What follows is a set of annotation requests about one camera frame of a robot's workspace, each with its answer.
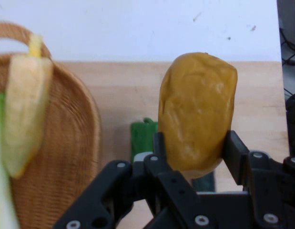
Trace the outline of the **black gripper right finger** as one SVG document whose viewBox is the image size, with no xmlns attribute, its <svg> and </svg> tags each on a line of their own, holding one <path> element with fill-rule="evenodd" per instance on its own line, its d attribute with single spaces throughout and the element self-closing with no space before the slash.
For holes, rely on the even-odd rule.
<svg viewBox="0 0 295 229">
<path fill-rule="evenodd" d="M 235 131 L 228 131 L 223 159 L 243 190 L 229 201 L 238 229 L 295 229 L 295 162 L 282 163 L 267 153 L 250 151 Z"/>
</svg>

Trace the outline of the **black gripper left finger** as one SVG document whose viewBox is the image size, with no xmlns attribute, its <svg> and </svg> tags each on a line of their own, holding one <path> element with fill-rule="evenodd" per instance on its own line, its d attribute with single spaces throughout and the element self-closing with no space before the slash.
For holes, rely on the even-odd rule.
<svg viewBox="0 0 295 229">
<path fill-rule="evenodd" d="M 164 136 L 153 136 L 154 152 L 143 161 L 115 160 L 54 224 L 56 229 L 114 229 L 138 200 L 146 200 L 149 229 L 195 229 L 196 193 L 166 162 Z"/>
</svg>

